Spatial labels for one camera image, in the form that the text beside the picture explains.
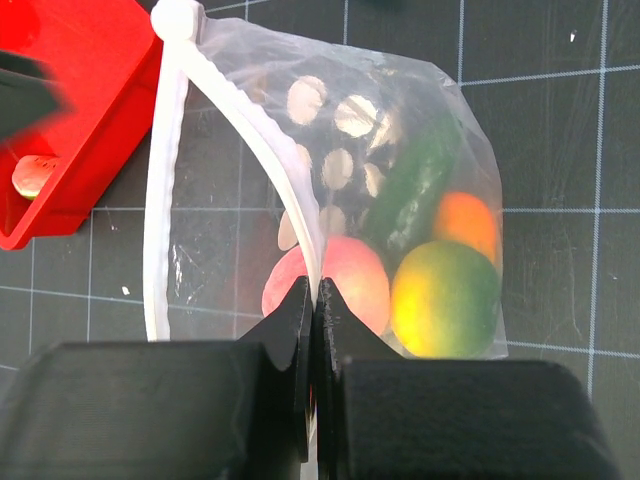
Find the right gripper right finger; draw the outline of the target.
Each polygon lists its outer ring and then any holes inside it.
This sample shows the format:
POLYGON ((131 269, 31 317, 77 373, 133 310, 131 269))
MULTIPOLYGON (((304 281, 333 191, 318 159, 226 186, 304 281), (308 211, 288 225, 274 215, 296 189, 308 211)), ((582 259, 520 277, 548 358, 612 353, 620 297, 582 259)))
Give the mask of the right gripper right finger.
POLYGON ((616 479, 582 383, 539 360, 397 354, 324 280, 314 315, 322 479, 616 479))

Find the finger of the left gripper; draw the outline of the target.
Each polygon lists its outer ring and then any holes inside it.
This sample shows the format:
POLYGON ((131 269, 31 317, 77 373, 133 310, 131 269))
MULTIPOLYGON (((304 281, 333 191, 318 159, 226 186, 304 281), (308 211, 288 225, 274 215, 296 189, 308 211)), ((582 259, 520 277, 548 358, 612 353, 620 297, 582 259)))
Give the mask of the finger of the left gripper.
POLYGON ((1 51, 1 139, 74 111, 54 65, 1 51))

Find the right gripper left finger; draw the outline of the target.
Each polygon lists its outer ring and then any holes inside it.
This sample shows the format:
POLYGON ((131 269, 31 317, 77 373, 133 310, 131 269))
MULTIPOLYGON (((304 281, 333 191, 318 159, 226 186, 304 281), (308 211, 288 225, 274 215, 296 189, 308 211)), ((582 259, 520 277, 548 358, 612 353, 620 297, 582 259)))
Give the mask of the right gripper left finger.
POLYGON ((60 344, 1 404, 5 479, 297 479, 309 282, 238 340, 60 344))

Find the small yellow-green toy fruit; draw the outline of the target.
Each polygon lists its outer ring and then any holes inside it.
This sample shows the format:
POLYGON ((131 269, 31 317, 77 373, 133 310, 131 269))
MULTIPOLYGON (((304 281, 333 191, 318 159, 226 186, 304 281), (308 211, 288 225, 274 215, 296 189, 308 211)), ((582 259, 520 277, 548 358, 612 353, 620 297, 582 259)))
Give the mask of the small yellow-green toy fruit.
POLYGON ((416 357, 479 357, 494 341, 500 295, 500 276, 483 254, 431 241, 412 250, 396 271, 392 331, 416 357))

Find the green toy cucumber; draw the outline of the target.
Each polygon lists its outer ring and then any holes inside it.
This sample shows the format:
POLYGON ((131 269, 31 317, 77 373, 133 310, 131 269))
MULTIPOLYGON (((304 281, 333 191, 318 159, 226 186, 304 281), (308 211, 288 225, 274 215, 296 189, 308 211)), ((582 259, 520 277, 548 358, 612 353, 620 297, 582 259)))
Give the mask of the green toy cucumber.
POLYGON ((459 121, 443 114, 411 138, 372 201, 362 228, 389 262, 420 243, 460 153, 459 121))

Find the green orange toy mango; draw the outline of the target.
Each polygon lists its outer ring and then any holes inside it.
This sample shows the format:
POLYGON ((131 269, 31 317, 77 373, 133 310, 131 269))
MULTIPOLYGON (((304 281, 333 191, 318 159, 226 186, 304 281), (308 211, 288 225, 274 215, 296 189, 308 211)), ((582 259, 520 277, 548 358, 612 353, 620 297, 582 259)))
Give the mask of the green orange toy mango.
POLYGON ((467 245, 498 265, 499 229, 492 211, 474 195, 446 193, 438 206, 432 237, 467 245))

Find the white-spotted clear zip bag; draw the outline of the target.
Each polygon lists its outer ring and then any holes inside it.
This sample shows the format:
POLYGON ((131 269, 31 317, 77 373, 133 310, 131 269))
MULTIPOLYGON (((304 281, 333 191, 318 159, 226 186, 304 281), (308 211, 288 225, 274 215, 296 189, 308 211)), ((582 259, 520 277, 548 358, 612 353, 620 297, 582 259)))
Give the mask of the white-spotted clear zip bag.
POLYGON ((301 248, 313 308, 329 238, 363 241, 389 280, 379 336, 411 355, 391 327, 392 283, 403 259, 437 241, 442 197, 466 192, 499 229, 502 185, 492 146, 458 84, 436 65, 211 18, 196 1, 151 12, 163 54, 156 96, 143 243, 143 305, 151 341, 215 337, 218 320, 264 319, 272 269, 301 248), (396 158, 436 117, 460 124, 462 144, 420 243, 389 262, 362 234, 396 158))

